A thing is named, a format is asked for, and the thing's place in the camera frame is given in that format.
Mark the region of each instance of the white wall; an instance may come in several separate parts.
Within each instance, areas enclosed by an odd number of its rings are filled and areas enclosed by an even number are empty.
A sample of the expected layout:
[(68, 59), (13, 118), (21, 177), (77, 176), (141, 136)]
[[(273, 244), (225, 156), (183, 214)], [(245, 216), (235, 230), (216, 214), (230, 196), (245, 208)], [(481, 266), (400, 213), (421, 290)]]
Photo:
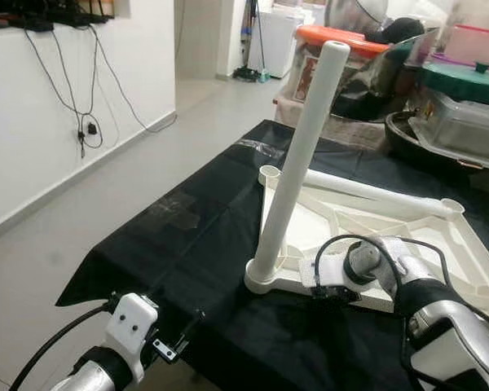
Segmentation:
[[(175, 0), (176, 37), (181, 35), (177, 57), (178, 77), (214, 78), (218, 62), (221, 10), (233, 0)], [(183, 11), (183, 31), (179, 13)]]
[(243, 65), (241, 27), (245, 7), (246, 0), (226, 0), (222, 3), (217, 67), (220, 76), (230, 76)]
[[(175, 110), (172, 1), (131, 0), (129, 19), (118, 18), (97, 28), (112, 66), (147, 126)], [(94, 40), (89, 32), (67, 26), (58, 26), (55, 33), (78, 108), (85, 110)], [(69, 101), (51, 35), (32, 36), (56, 85)], [(114, 111), (119, 137), (97, 88), (95, 115), (102, 125), (105, 143), (99, 150), (87, 149), (82, 160), (76, 118), (57, 101), (24, 33), (19, 29), (0, 30), (0, 221), (142, 130), (102, 60), (99, 82)]]

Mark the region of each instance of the orange lid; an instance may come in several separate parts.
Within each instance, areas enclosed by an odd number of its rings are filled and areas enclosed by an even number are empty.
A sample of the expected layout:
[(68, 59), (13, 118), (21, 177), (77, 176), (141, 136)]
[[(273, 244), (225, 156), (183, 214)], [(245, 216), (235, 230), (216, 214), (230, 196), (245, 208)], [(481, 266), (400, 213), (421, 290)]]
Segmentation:
[(306, 43), (316, 46), (322, 46), (326, 41), (343, 42), (348, 44), (354, 53), (368, 59), (377, 57), (389, 48), (389, 45), (366, 41), (364, 35), (360, 33), (310, 24), (299, 27), (297, 36), (304, 39)]

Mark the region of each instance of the power cord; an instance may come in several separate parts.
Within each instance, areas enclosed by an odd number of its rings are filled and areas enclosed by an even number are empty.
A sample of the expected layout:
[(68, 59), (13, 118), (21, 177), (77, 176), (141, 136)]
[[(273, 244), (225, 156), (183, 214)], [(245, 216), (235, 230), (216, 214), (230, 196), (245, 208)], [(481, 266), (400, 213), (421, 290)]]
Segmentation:
[(256, 0), (255, 7), (257, 9), (258, 27), (259, 27), (259, 43), (261, 45), (261, 59), (262, 59), (262, 72), (267, 68), (264, 61), (264, 45), (262, 44), (262, 24), (261, 24), (261, 11), (259, 10), (259, 1)]
[[(62, 105), (65, 108), (67, 108), (69, 111), (73, 112), (74, 115), (76, 116), (76, 120), (77, 120), (77, 141), (80, 144), (81, 158), (83, 159), (85, 157), (85, 146), (87, 146), (91, 149), (98, 149), (104, 143), (104, 136), (103, 136), (103, 132), (101, 130), (101, 126), (99, 124), (99, 121), (92, 114), (92, 112), (94, 110), (94, 99), (95, 99), (95, 80), (96, 80), (96, 74), (98, 72), (98, 69), (97, 69), (98, 42), (95, 41), (93, 72), (92, 72), (92, 76), (91, 76), (92, 80), (91, 80), (91, 84), (90, 84), (90, 107), (89, 107), (89, 110), (87, 112), (80, 112), (77, 110), (76, 100), (74, 98), (74, 93), (73, 93), (73, 87), (72, 87), (71, 82), (70, 82), (69, 77), (68, 77), (67, 67), (66, 67), (65, 61), (64, 61), (64, 55), (63, 55), (63, 52), (61, 49), (61, 45), (59, 43), (59, 39), (56, 36), (55, 32), (51, 31), (51, 34), (52, 34), (53, 39), (55, 40), (55, 44), (56, 44), (56, 48), (57, 48), (58, 56), (59, 56), (59, 61), (60, 61), (60, 64), (61, 64), (61, 67), (62, 67), (62, 70), (64, 73), (64, 78), (65, 78), (65, 81), (66, 81), (66, 84), (68, 87), (68, 91), (69, 91), (69, 94), (71, 97), (72, 106), (70, 104), (68, 104), (67, 102), (65, 102), (62, 94), (56, 88), (54, 79), (52, 78), (51, 74), (49, 73), (49, 70), (47, 69), (45, 63), (43, 62), (43, 59), (40, 56), (40, 53), (39, 53), (33, 39), (30, 37), (30, 35), (26, 29), (24, 29), (24, 33), (25, 33), (25, 36), (28, 38), (29, 43), (31, 44), (31, 47), (34, 50), (34, 53), (36, 54), (36, 56), (38, 58), (38, 62), (42, 66), (42, 69), (43, 69), (44, 73), (46, 74), (47, 79), (49, 80), (53, 91), (56, 93), (58, 100), (62, 103)], [(99, 144), (98, 145), (91, 145), (86, 141), (86, 133), (84, 132), (84, 121), (87, 117), (91, 118), (95, 122), (95, 128), (97, 129), (97, 133), (99, 135)]]
[(31, 359), (25, 364), (25, 367), (22, 368), (20, 374), (16, 377), (12, 386), (9, 388), (9, 391), (18, 391), (18, 388), (22, 385), (25, 378), (34, 368), (34, 366), (40, 361), (40, 358), (49, 350), (56, 342), (58, 342), (63, 336), (65, 336), (68, 332), (73, 330), (77, 325), (85, 322), (87, 319), (92, 318), (93, 316), (99, 314), (104, 311), (112, 311), (113, 308), (116, 308), (118, 298), (116, 296), (112, 296), (109, 301), (106, 301), (101, 306), (90, 310), (89, 312), (83, 314), (77, 319), (74, 319), (71, 323), (63, 327), (56, 334), (53, 335), (43, 346), (31, 357)]
[(94, 26), (90, 26), (90, 29), (92, 31), (92, 33), (95, 35), (96, 37), (96, 41), (98, 42), (98, 45), (99, 45), (99, 49), (102, 53), (102, 56), (104, 58), (104, 61), (110, 71), (110, 73), (112, 74), (112, 77), (114, 78), (114, 81), (116, 82), (117, 84), (117, 88), (118, 90), (120, 91), (120, 94), (121, 94), (121, 97), (125, 100), (127, 106), (129, 107), (130, 109), (130, 112), (132, 113), (132, 117), (138, 122), (139, 125), (141, 125), (145, 131), (147, 131), (148, 133), (159, 133), (160, 131), (162, 131), (164, 128), (167, 128), (169, 126), (171, 126), (173, 123), (176, 122), (177, 120), (177, 116), (174, 117), (174, 119), (172, 120), (171, 123), (169, 123), (168, 125), (166, 126), (163, 126), (161, 127), (160, 129), (158, 130), (150, 130), (142, 121), (141, 119), (139, 118), (138, 114), (136, 114), (136, 111), (134, 110), (134, 106), (133, 104), (131, 103), (131, 101), (129, 100), (129, 98), (127, 98), (127, 95), (125, 93), (125, 91), (123, 90), (123, 87), (121, 86), (121, 82), (120, 82), (120, 79), (119, 77), (117, 76), (116, 72), (114, 71), (114, 68), (112, 67), (112, 65), (110, 64), (110, 62), (108, 61), (108, 58), (107, 58), (107, 54), (105, 53), (105, 49), (104, 49), (104, 45), (101, 43), (101, 41), (99, 40), (99, 36), (98, 36), (98, 32), (96, 31), (95, 27)]
[(178, 45), (175, 47), (175, 59), (178, 59), (179, 48), (181, 47), (181, 41), (183, 39), (183, 27), (185, 25), (185, 8), (187, 7), (187, 0), (183, 0), (183, 7), (181, 8), (181, 27), (178, 34)]
[[(330, 245), (336, 243), (339, 240), (344, 240), (344, 239), (359, 239), (359, 240), (363, 240), (365, 242), (368, 242), (372, 246), (374, 246), (384, 256), (384, 258), (389, 262), (391, 271), (393, 272), (393, 275), (394, 275), (394, 278), (395, 278), (395, 281), (397, 284), (397, 292), (399, 291), (399, 289), (402, 287), (402, 279), (401, 279), (400, 273), (397, 269), (397, 266), (395, 265), (394, 261), (392, 261), (391, 255), (389, 255), (389, 253), (386, 251), (386, 249), (384, 247), (382, 247), (375, 240), (368, 238), (366, 236), (363, 236), (363, 235), (353, 235), (352, 234), (352, 235), (339, 235), (339, 236), (335, 236), (334, 238), (331, 238), (326, 243), (324, 243), (322, 245), (322, 247), (319, 249), (319, 251), (317, 252), (317, 255), (315, 257), (315, 263), (314, 263), (315, 283), (316, 283), (317, 292), (323, 288), (320, 284), (319, 266), (320, 266), (320, 259), (323, 255), (324, 251), (326, 251), (326, 249)], [(435, 247), (432, 244), (422, 242), (420, 240), (401, 238), (401, 237), (399, 237), (399, 239), (401, 239), (403, 242), (407, 242), (407, 243), (411, 243), (411, 244), (417, 244), (417, 245), (420, 245), (423, 247), (430, 248), (433, 251), (435, 251), (438, 254), (438, 257), (440, 259), (440, 264), (442, 266), (443, 278), (446, 282), (446, 285), (453, 292), (456, 292), (456, 290), (454, 289), (454, 287), (452, 285), (451, 278), (449, 276), (449, 270), (447, 268), (446, 257), (444, 255), (444, 253), (442, 252), (442, 250), (440, 250), (440, 248)], [(478, 316), (482, 317), (483, 319), (485, 319), (486, 321), (489, 322), (489, 315), (483, 313), (478, 308), (475, 308), (473, 305), (467, 303), (467, 301), (464, 301), (464, 304), (470, 310), (472, 310), (475, 314), (477, 314)], [(452, 391), (463, 391), (462, 388), (460, 388), (456, 385), (449, 384), (446, 381), (436, 379), (432, 376), (426, 375), (425, 373), (418, 371), (417, 369), (413, 368), (407, 351), (408, 351), (408, 319), (403, 319), (403, 327), (402, 327), (402, 334), (401, 334), (401, 345), (400, 345), (400, 357), (399, 357), (400, 364), (402, 365), (402, 367), (408, 373), (415, 376), (417, 379), (423, 380), (424, 382), (429, 383), (429, 384), (431, 384), (431, 385), (433, 385), (439, 389), (442, 389), (442, 390), (446, 389), (446, 390), (452, 390)]]
[(114, 123), (114, 128), (116, 129), (116, 140), (114, 140), (114, 143), (112, 145), (108, 145), (107, 146), (107, 148), (110, 149), (110, 148), (114, 148), (119, 143), (119, 141), (120, 141), (120, 135), (121, 135), (120, 134), (120, 126), (117, 123), (116, 116), (114, 115), (114, 110), (112, 110), (112, 106), (111, 106), (111, 104), (109, 103), (109, 101), (107, 99), (107, 94), (105, 94), (105, 90), (102, 87), (102, 84), (101, 84), (100, 79), (99, 79), (99, 74), (98, 74), (96, 80), (98, 82), (98, 87), (99, 87), (99, 90), (101, 92), (101, 95), (104, 98), (105, 105), (107, 106), (108, 112), (111, 115), (112, 122)]

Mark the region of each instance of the white pvc pipe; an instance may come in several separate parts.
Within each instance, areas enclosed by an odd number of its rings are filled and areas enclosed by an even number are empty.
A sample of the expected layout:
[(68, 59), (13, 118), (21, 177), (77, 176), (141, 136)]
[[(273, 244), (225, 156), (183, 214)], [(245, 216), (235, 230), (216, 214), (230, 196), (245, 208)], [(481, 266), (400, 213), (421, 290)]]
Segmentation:
[(393, 191), (369, 186), (360, 182), (350, 181), (348, 179), (321, 173), (312, 169), (307, 171), (304, 183), (311, 186), (351, 194), (353, 196), (367, 198), (369, 200), (393, 203), (402, 207), (420, 210), (443, 218), (449, 218), (455, 214), (464, 212), (464, 208), (452, 200), (441, 201), (432, 198), (421, 198), (402, 193), (395, 193)]
[(293, 208), (349, 55), (348, 45), (334, 41), (325, 42), (320, 52), (317, 69), (293, 134), (258, 250), (246, 269), (246, 280), (252, 282), (247, 283), (247, 286), (252, 290), (253, 285), (267, 283), (273, 278), (275, 262)]

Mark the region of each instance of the pink container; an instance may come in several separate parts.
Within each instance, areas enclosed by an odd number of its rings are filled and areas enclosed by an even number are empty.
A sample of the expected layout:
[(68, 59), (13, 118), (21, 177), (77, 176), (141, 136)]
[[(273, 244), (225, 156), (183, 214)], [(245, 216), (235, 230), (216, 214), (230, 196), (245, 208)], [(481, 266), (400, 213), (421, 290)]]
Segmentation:
[(444, 54), (454, 62), (489, 64), (489, 29), (456, 24)]

